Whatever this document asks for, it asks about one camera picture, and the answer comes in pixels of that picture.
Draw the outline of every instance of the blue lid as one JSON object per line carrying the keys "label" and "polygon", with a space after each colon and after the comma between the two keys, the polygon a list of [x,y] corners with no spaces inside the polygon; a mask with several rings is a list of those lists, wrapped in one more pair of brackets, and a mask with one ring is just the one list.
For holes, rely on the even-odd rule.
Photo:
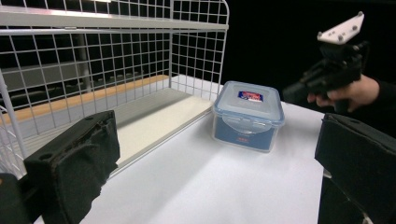
{"label": "blue lid", "polygon": [[285,122],[277,89],[228,81],[213,105],[215,113],[281,126]]}

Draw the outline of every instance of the white table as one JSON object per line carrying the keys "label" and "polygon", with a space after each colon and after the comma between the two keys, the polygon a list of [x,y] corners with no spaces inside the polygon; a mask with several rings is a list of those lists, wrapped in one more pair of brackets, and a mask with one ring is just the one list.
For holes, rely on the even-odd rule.
{"label": "white table", "polygon": [[208,113],[110,178],[81,223],[316,224],[323,114],[282,106],[270,153],[214,140]]}

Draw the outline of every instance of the hand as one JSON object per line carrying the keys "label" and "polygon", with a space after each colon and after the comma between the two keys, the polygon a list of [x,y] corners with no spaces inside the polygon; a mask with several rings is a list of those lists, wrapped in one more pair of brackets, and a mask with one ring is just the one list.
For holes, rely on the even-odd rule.
{"label": "hand", "polygon": [[335,91],[328,91],[327,96],[329,99],[324,99],[320,95],[309,93],[307,101],[309,103],[317,102],[318,106],[334,106],[334,102],[337,100],[348,99],[349,108],[348,112],[352,112],[355,109],[371,104],[379,94],[378,83],[365,75],[361,75],[361,79],[346,87],[337,89]]}

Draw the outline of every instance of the wire rack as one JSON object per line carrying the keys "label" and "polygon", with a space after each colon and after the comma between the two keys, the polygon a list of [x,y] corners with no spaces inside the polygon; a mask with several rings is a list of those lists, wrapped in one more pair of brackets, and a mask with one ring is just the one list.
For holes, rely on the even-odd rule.
{"label": "wire rack", "polygon": [[0,0],[0,170],[21,177],[29,139],[162,90],[214,101],[228,17],[221,0]]}

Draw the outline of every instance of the black background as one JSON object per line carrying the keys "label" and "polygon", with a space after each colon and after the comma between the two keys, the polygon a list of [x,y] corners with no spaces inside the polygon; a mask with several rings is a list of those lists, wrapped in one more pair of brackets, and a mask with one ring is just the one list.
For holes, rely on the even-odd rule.
{"label": "black background", "polygon": [[[364,13],[361,32],[348,44],[371,43],[363,73],[396,81],[396,1],[227,0],[230,29],[221,84],[228,80],[281,91],[322,59],[319,31]],[[325,110],[307,102],[298,105]]]}

